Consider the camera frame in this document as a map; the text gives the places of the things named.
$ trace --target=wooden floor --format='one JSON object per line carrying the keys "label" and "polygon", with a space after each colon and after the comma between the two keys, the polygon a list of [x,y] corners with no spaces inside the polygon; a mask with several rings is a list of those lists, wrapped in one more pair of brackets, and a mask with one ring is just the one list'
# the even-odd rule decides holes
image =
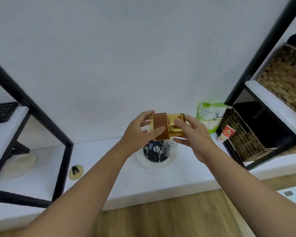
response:
{"label": "wooden floor", "polygon": [[[272,189],[296,186],[296,175],[265,180]],[[0,237],[12,232],[1,233]],[[90,236],[243,236],[222,190],[102,212]]]}

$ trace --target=woven storage basket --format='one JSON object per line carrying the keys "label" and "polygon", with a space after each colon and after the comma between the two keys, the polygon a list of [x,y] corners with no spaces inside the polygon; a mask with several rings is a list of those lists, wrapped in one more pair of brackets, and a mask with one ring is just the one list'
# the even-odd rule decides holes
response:
{"label": "woven storage basket", "polygon": [[[224,129],[226,125],[229,125],[236,131],[231,137],[229,137],[229,140],[243,162],[260,159],[261,157],[276,149],[276,147],[265,148],[258,137],[253,133],[250,127],[244,122],[244,120],[234,108],[231,110],[226,110],[226,113],[220,124],[221,129]],[[291,148],[290,150],[287,150],[278,156],[295,153],[296,147]]]}
{"label": "woven storage basket", "polygon": [[257,81],[296,112],[296,47],[283,45]]}

